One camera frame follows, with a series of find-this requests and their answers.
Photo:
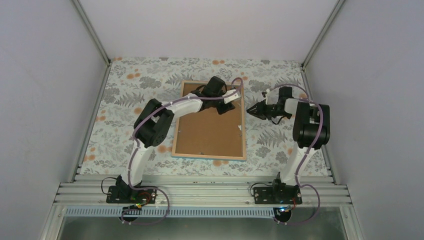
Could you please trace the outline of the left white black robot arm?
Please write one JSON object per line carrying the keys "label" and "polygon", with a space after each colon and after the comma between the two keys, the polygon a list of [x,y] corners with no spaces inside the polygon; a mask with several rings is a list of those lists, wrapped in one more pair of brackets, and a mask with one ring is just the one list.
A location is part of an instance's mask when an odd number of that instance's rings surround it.
{"label": "left white black robot arm", "polygon": [[126,170],[120,174],[115,186],[119,196],[131,203],[139,197],[139,185],[152,151],[167,137],[174,119],[188,114],[198,113],[209,108],[215,108],[222,115],[235,107],[233,102],[241,99],[243,80],[238,87],[227,88],[224,80],[213,76],[205,85],[190,93],[169,102],[160,102],[153,98],[134,123],[132,133],[133,150]]}

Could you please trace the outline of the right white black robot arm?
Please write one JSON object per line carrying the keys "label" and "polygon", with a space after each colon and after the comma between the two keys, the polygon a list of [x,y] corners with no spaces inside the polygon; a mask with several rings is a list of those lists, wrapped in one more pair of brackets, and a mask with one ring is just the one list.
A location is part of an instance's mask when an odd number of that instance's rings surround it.
{"label": "right white black robot arm", "polygon": [[271,185],[271,198],[278,204],[300,194],[300,176],[313,154],[330,139],[330,107],[317,104],[307,97],[296,99],[293,84],[278,86],[276,103],[268,103],[269,89],[262,93],[263,100],[247,109],[247,113],[261,120],[294,119],[292,138],[294,146],[290,157]]}

